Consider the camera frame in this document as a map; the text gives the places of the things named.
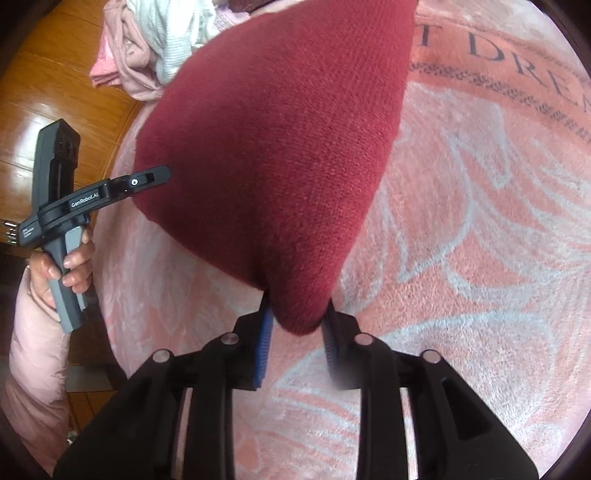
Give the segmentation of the left forearm pink sleeve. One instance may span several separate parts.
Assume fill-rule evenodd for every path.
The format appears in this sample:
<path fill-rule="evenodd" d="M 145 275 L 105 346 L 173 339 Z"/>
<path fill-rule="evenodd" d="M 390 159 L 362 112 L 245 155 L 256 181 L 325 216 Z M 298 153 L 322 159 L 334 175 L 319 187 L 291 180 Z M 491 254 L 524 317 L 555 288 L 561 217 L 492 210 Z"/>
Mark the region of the left forearm pink sleeve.
<path fill-rule="evenodd" d="M 33 290 L 31 270 L 26 268 L 16 298 L 1 408 L 19 440 L 47 474 L 53 473 L 68 446 L 69 341 L 56 311 Z"/>

